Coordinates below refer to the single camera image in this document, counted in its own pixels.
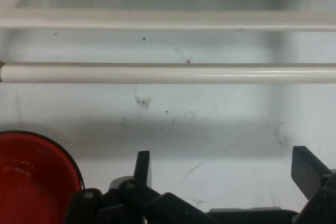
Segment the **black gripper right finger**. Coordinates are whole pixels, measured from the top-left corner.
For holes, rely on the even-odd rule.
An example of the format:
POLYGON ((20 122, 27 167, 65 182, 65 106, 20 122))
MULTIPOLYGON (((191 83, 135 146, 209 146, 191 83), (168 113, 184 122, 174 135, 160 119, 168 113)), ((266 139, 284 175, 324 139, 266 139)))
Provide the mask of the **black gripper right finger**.
POLYGON ((308 202, 294 223, 335 223, 335 173, 307 147, 292 149, 291 178, 308 202))

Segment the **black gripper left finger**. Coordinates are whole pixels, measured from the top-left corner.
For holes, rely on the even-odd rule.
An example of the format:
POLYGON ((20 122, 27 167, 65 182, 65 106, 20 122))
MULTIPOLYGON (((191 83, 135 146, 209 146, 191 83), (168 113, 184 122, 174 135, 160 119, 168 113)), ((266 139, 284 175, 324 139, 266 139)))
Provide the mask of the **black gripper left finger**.
POLYGON ((138 152, 133 176, 107 193, 90 188, 75 193, 66 223, 217 223, 172 193, 148 186, 150 152, 138 152))

